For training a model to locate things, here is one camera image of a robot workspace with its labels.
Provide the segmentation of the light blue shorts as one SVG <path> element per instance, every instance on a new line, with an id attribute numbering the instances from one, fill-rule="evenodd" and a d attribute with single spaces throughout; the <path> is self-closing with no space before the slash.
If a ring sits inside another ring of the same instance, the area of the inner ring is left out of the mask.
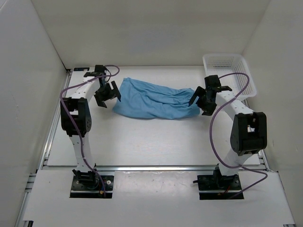
<path id="1" fill-rule="evenodd" d="M 197 105 L 188 104 L 194 94 L 191 88 L 174 89 L 124 78 L 119 91 L 121 100 L 116 102 L 112 110 L 125 117 L 179 120 L 200 114 Z"/>

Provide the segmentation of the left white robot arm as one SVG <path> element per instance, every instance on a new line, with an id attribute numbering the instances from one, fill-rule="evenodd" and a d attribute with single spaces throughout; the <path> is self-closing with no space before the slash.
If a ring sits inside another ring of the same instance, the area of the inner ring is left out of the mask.
<path id="1" fill-rule="evenodd" d="M 79 183 L 88 189 L 95 189 L 102 183 L 93 161 L 88 133 L 92 127 L 89 110 L 91 98 L 97 106 L 107 108 L 106 101 L 121 100 L 121 94 L 114 81 L 108 78 L 116 76 L 120 68 L 116 65 L 96 65 L 94 71 L 87 71 L 80 84 L 65 88 L 60 93 L 61 127 L 68 135 L 74 148 L 77 167 L 73 173 Z"/>

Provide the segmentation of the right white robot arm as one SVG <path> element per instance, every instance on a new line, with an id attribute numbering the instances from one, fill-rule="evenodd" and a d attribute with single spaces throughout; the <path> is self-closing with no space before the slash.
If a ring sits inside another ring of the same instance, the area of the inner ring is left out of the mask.
<path id="1" fill-rule="evenodd" d="M 205 88 L 197 87 L 189 101 L 196 104 L 205 116 L 211 116 L 209 139 L 219 164 L 213 173 L 213 185 L 225 188 L 235 178 L 245 161 L 267 146 L 267 117 L 263 112 L 255 112 L 242 103 L 238 97 L 246 90 L 250 77 L 242 73 L 247 81 L 244 87 L 234 94 L 229 86 L 223 86 L 218 75 L 205 77 Z M 231 149 L 225 158 L 220 158 L 213 141 L 214 120 L 224 110 L 232 120 L 230 135 Z"/>

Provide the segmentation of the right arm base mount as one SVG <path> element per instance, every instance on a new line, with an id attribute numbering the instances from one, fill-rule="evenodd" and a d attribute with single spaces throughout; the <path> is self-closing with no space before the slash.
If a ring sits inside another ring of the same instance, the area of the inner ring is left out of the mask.
<path id="1" fill-rule="evenodd" d="M 199 199 L 201 201 L 244 199 L 238 175 L 222 177 L 198 175 L 193 184 L 198 186 Z"/>

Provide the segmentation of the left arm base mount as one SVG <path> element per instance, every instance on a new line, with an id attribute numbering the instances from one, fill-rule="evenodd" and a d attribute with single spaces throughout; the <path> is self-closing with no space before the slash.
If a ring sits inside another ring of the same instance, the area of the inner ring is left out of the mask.
<path id="1" fill-rule="evenodd" d="M 101 175 L 101 182 L 100 178 L 92 171 L 85 173 L 74 169 L 72 172 L 73 180 L 71 183 L 70 198 L 112 198 L 114 188 L 113 175 Z"/>

